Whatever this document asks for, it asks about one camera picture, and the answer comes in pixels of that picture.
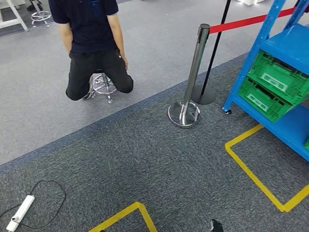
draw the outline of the person's arm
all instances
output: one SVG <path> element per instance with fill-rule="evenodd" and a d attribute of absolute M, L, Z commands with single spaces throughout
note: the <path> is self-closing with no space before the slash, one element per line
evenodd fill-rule
<path fill-rule="evenodd" d="M 48 3 L 54 21 L 59 24 L 63 44 L 68 52 L 70 52 L 73 34 L 65 11 L 65 6 L 63 5 L 63 1 L 59 0 L 49 0 Z"/>
<path fill-rule="evenodd" d="M 61 39 L 68 52 L 71 51 L 72 42 L 73 41 L 73 34 L 72 33 L 69 23 L 59 24 L 60 30 Z"/>
<path fill-rule="evenodd" d="M 124 60 L 124 62 L 126 63 L 126 68 L 127 69 L 128 62 L 124 54 L 124 38 L 118 17 L 117 16 L 117 14 L 108 15 L 107 19 L 109 23 L 110 28 L 112 29 L 115 42 L 120 50 L 121 56 L 122 56 L 122 58 Z"/>

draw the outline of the black round base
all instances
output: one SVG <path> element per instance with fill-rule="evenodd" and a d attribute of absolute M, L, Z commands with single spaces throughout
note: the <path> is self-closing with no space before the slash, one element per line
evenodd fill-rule
<path fill-rule="evenodd" d="M 201 96 L 202 89 L 202 85 L 194 86 L 191 100 L 200 105 L 208 105 L 216 100 L 216 93 L 213 89 L 206 86 L 205 92 Z"/>

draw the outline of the blue metal shelf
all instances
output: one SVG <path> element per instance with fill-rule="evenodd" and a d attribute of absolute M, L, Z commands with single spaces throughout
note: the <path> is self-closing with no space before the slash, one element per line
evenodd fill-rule
<path fill-rule="evenodd" d="M 309 161 L 309 151 L 303 146 L 309 138 L 309 109 L 298 105 L 277 122 L 272 123 L 239 95 L 234 99 L 234 103 Z"/>
<path fill-rule="evenodd" d="M 308 5 L 309 0 L 300 0 L 283 32 L 268 39 L 271 29 L 285 2 L 286 0 L 274 1 L 222 110 L 228 112 L 232 103 L 235 103 L 305 160 L 309 161 L 309 151 L 304 148 L 304 143 L 309 138 L 309 109 L 298 105 L 277 122 L 272 123 L 237 94 L 259 50 L 264 50 L 309 75 L 309 28 L 298 24 Z"/>
<path fill-rule="evenodd" d="M 295 24 L 262 41 L 259 48 L 309 75 L 309 27 Z"/>

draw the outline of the dark gray carpet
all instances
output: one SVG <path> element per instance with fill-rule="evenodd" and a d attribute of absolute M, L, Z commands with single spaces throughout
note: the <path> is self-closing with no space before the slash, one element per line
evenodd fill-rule
<path fill-rule="evenodd" d="M 193 128 L 167 120 L 169 104 L 183 95 L 182 83 L 0 166 L 0 212 L 44 179 L 66 189 L 63 208 L 44 229 L 18 232 L 86 232 L 136 201 L 144 203 L 159 232 L 209 231 L 212 218 L 225 232 L 308 231 L 308 198 L 281 213 L 224 148 L 256 125 L 237 107 L 228 116 L 221 110 L 244 58 L 213 69 L 210 84 L 217 98 L 201 106 L 203 118 Z M 234 149 L 282 203 L 309 182 L 307 162 L 264 129 Z M 53 184 L 38 186 L 35 195 L 24 223 L 48 221 L 63 197 Z M 0 228 L 12 215 L 0 219 Z M 135 212 L 106 231 L 148 230 Z"/>
<path fill-rule="evenodd" d="M 42 3 L 43 10 L 44 11 L 50 11 L 48 5 L 48 0 L 40 0 Z M 118 4 L 123 3 L 123 2 L 127 2 L 127 1 L 130 1 L 130 0 L 117 0 Z M 25 22 L 25 24 L 29 28 L 32 29 L 32 20 L 31 20 L 31 14 L 34 13 L 33 12 L 29 12 L 27 11 L 27 7 L 30 5 L 30 2 L 26 0 L 25 5 L 20 5 L 20 9 L 18 10 L 18 13 L 20 15 L 20 17 Z M 16 16 L 11 11 L 11 8 L 5 8 L 1 10 L 1 13 L 3 17 L 3 21 L 7 21 L 7 20 L 11 20 L 16 18 Z M 36 23 L 38 26 L 44 26 L 44 23 Z M 7 27 L 7 28 L 1 28 L 0 29 L 0 36 L 3 35 L 7 35 L 7 34 L 11 34 L 11 33 L 16 33 L 16 32 L 20 32 L 20 31 L 23 31 L 23 27 L 20 24 L 18 25 L 14 25 L 11 27 Z"/>

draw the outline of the navy polo shirt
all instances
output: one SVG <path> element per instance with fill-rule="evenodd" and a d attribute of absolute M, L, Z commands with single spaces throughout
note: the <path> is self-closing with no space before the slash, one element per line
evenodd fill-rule
<path fill-rule="evenodd" d="M 107 20 L 118 11 L 116 0 L 49 0 L 55 22 L 69 23 L 71 52 L 91 53 L 117 48 Z"/>

